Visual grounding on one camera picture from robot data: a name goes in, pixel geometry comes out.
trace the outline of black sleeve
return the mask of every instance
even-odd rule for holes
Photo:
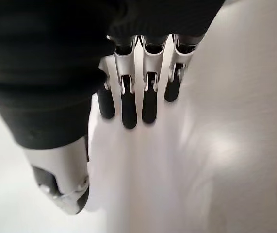
[[[87,134],[118,14],[109,0],[0,0],[0,114],[17,143],[47,149]]]

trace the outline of black fabric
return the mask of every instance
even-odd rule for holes
[[[87,133],[90,98],[103,82],[99,61],[114,52],[107,34],[200,37],[222,3],[0,0],[0,113],[17,143],[46,149]]]
[[[60,109],[22,111],[0,107],[14,139],[30,149],[49,149],[72,143],[88,133],[91,99]]]
[[[224,0],[132,0],[131,16],[113,25],[109,35],[204,35]]]

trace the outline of prosthetic hand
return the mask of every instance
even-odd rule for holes
[[[222,3],[0,1],[0,115],[24,149],[39,188],[56,205],[76,214],[88,198],[91,96],[98,92],[104,118],[115,114],[104,57],[114,53],[122,120],[126,128],[132,129],[137,122],[135,37],[142,36],[142,118],[145,123],[153,123],[167,35],[175,34],[165,92],[165,99],[173,101],[193,50]]]

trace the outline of robotic hand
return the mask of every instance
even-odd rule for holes
[[[142,118],[153,123],[168,35],[175,41],[165,92],[171,102],[223,1],[0,1],[0,115],[24,148],[38,186],[56,205],[76,214],[88,199],[91,96],[98,92],[104,118],[114,116],[103,58],[114,53],[122,120],[132,129],[137,122],[134,51],[141,35]]]

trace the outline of white surface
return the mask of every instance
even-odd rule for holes
[[[87,211],[67,216],[36,187],[26,158],[0,120],[0,233],[277,233],[277,0],[222,9],[193,56],[179,99],[163,101],[172,43],[164,53],[158,119],[141,122],[142,49],[136,49],[139,122],[117,109],[90,120]]]

